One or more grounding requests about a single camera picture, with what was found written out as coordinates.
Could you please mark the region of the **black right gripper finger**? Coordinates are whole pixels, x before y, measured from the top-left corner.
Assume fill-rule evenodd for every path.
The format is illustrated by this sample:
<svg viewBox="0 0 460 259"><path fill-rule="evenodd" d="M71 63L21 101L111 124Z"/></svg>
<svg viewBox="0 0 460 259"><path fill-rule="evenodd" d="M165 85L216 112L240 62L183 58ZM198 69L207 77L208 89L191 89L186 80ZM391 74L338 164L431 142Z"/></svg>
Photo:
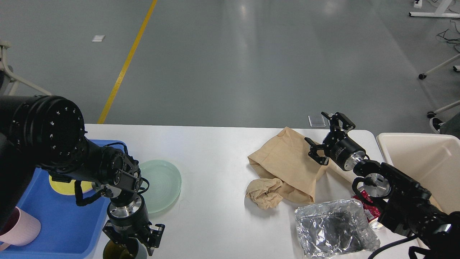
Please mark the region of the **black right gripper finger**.
<svg viewBox="0 0 460 259"><path fill-rule="evenodd" d="M308 156L312 158L317 164L326 166L329 163L329 157L319 156L318 151L325 151L327 149L326 144L317 144L311 138L305 137L304 140L309 144Z"/></svg>
<svg viewBox="0 0 460 259"><path fill-rule="evenodd" d="M348 132L356 127L355 123L343 113L321 112L321 115L329 121L329 133L323 141L341 141L347 138Z"/></svg>

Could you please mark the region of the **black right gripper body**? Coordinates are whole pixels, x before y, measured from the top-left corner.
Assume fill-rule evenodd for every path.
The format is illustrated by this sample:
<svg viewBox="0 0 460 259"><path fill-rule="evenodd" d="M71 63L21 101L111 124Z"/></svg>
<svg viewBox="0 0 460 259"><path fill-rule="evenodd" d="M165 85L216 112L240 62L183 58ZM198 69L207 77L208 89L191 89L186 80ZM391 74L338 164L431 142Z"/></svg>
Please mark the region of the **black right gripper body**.
<svg viewBox="0 0 460 259"><path fill-rule="evenodd" d="M324 154L345 172L367 157L365 149L349 137L327 137L323 144L326 146Z"/></svg>

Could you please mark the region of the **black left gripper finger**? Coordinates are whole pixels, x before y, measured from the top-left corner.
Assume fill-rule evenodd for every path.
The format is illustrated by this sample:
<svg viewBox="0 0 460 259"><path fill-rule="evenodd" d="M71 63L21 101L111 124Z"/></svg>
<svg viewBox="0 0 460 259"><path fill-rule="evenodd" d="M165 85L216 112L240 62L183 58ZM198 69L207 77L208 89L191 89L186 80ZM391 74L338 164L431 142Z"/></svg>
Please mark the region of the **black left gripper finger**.
<svg viewBox="0 0 460 259"><path fill-rule="evenodd" d="M144 246L146 248L148 256L153 256L155 249L158 249L161 243L161 239L165 230L164 224L148 224L145 227L145 240Z"/></svg>
<svg viewBox="0 0 460 259"><path fill-rule="evenodd" d="M124 246L124 238L117 226L115 226L112 222L107 221L102 228L102 231L115 245Z"/></svg>

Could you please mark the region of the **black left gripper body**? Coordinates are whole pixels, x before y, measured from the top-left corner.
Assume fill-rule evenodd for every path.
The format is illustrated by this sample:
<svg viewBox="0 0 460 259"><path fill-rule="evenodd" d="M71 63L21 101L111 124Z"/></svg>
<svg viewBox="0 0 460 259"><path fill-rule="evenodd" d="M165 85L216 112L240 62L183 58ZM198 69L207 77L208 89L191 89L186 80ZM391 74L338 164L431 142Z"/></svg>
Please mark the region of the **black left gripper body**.
<svg viewBox="0 0 460 259"><path fill-rule="evenodd" d="M117 226L122 234L124 245L128 244L128 239L137 239L144 244L145 227L151 223L142 195L134 195L132 201L125 206L115 206L110 202L107 213L108 221Z"/></svg>

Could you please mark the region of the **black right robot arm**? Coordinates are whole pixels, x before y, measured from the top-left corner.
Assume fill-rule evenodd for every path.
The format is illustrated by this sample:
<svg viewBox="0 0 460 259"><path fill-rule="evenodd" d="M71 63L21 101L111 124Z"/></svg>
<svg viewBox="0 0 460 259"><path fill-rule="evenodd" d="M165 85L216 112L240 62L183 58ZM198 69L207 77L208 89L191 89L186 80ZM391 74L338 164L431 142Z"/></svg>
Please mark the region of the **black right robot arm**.
<svg viewBox="0 0 460 259"><path fill-rule="evenodd" d="M373 259L386 249L415 239L427 247L411 246L409 257L421 254L426 259L453 259L459 255L459 211L450 214L432 205L432 193L418 181L391 164L371 160L364 148L348 136L355 124L343 113L321 113L329 121L329 133L322 144L305 137L308 156L320 165L330 160L356 178L352 190L365 204L378 208L378 221L404 238L371 253Z"/></svg>

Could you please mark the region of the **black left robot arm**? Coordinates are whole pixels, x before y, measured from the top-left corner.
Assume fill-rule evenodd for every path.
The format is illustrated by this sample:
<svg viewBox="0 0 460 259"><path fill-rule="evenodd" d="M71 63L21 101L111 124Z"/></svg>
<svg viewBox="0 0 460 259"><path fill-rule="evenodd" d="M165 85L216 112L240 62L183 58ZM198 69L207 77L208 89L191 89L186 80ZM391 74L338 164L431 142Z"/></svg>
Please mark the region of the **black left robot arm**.
<svg viewBox="0 0 460 259"><path fill-rule="evenodd" d="M86 133L79 107L64 97L1 96L1 228L40 168L53 181L75 181L77 206L109 198L103 233L131 256L139 244L152 256L165 226L148 218L139 162L126 144L98 146Z"/></svg>

